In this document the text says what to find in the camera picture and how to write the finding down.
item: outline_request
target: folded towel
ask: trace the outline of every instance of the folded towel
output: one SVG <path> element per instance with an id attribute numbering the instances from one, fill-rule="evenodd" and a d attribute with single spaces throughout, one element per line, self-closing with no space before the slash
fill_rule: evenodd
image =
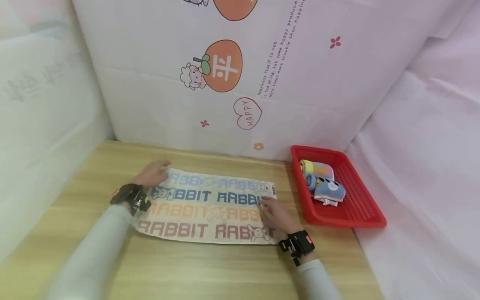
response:
<path id="1" fill-rule="evenodd" d="M 323 202 L 324 206 L 327 206 L 327 205 L 332 205 L 332 206 L 335 206 L 335 207 L 338 206 L 337 201 L 328 200 L 328 199 L 325 199 L 325 198 L 320 198 L 320 199 L 317 199 L 317 200 L 320 201 L 320 202 Z"/>
<path id="2" fill-rule="evenodd" d="M 312 173 L 305 174 L 305 181 L 307 182 L 308 190 L 313 193 L 317 187 L 317 177 Z"/>
<path id="3" fill-rule="evenodd" d="M 317 187 L 313 192 L 314 199 L 322 198 L 342 202 L 345 197 L 345 188 L 338 182 L 323 177 L 317 177 Z"/>
<path id="4" fill-rule="evenodd" d="M 300 168 L 304 178 L 308 173 L 311 173 L 315 176 L 334 180 L 333 169 L 327 164 L 302 159 L 300 161 Z"/>

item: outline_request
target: table surface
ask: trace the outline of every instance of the table surface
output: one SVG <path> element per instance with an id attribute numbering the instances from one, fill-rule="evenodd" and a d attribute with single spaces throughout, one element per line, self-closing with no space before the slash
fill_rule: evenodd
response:
<path id="1" fill-rule="evenodd" d="M 149 161 L 187 172 L 275 183 L 277 196 L 306 224 L 288 163 L 107 141 L 81 165 L 17 249 L 0 265 L 0 299 L 39 299 L 112 193 Z M 351 229 L 305 225 L 344 299 L 383 299 Z M 134 229 L 110 273 L 105 299 L 303 299 L 295 267 L 275 246 L 162 240 Z"/>

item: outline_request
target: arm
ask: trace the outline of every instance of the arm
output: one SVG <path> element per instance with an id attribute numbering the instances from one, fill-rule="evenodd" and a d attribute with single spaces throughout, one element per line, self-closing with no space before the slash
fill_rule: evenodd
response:
<path id="1" fill-rule="evenodd" d="M 168 161 L 151 162 L 130 182 L 146 188 L 159 185 L 168 178 L 162 167 L 169 164 Z M 132 218 L 128 203 L 110 206 L 70 256 L 50 288 L 47 300 L 100 299 Z"/>
<path id="2" fill-rule="evenodd" d="M 303 279 L 309 300 L 340 300 L 342 296 L 325 271 L 324 265 L 312 252 L 300 259 L 298 270 Z"/>
<path id="3" fill-rule="evenodd" d="M 260 215 L 265 225 L 287 234 L 303 231 L 302 225 L 294 220 L 287 209 L 277 200 L 262 197 L 260 206 Z M 284 238 L 286 238 L 284 233 L 276 236 L 277 242 Z M 308 300 L 342 299 L 315 252 L 300 257 L 299 262 L 298 271 L 303 279 Z"/>

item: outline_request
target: person's left hand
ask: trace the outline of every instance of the person's left hand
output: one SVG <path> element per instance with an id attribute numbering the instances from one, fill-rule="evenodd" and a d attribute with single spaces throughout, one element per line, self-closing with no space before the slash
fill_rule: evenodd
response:
<path id="1" fill-rule="evenodd" d="M 141 184 L 146 188 L 157 186 L 168 179 L 168 173 L 165 172 L 163 167 L 167 167 L 169 165 L 170 162 L 168 160 L 152 161 L 130 182 Z"/>

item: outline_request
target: red plastic basket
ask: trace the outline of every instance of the red plastic basket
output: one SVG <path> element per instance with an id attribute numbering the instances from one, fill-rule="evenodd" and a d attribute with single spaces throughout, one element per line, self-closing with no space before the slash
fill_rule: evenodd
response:
<path id="1" fill-rule="evenodd" d="M 387 221 L 363 184 L 347 156 L 328 149 L 292 146 L 292 173 L 297 184 L 301 204 L 307 222 L 314 225 L 328 225 L 352 228 L 382 228 Z M 346 190 L 343 202 L 337 207 L 315 200 L 308 191 L 300 169 L 300 160 L 329 164 L 334 170 L 335 181 Z"/>

